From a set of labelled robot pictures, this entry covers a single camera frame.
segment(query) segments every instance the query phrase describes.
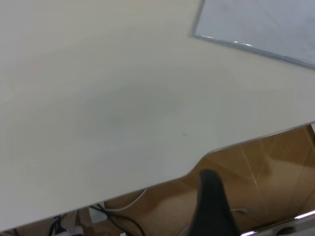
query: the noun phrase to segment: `white desk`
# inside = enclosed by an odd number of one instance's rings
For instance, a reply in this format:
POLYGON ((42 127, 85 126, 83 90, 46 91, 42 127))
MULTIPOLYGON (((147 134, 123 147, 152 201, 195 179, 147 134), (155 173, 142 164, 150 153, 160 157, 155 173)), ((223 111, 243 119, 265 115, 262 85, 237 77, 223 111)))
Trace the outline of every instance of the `white desk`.
POLYGON ((199 4, 0 3, 0 230, 315 120, 315 70, 190 37, 199 4))

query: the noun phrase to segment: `white cable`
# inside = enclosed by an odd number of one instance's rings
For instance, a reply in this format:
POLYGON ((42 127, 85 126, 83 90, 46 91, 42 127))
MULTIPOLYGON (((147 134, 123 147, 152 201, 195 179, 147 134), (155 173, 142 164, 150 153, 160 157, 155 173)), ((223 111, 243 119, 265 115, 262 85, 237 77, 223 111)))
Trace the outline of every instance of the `white cable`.
POLYGON ((120 211, 120 210, 125 210, 125 209, 127 209, 128 207, 132 206, 136 201, 138 201, 139 198, 141 198, 142 195, 143 195, 146 191, 147 191, 146 189, 143 190, 143 192, 139 195, 139 197, 137 197, 132 203, 130 203, 129 205, 127 205, 127 206, 125 206, 125 207, 123 207, 123 208, 118 208, 118 209, 106 209, 106 208, 105 208, 105 210, 106 210, 106 211, 120 211))

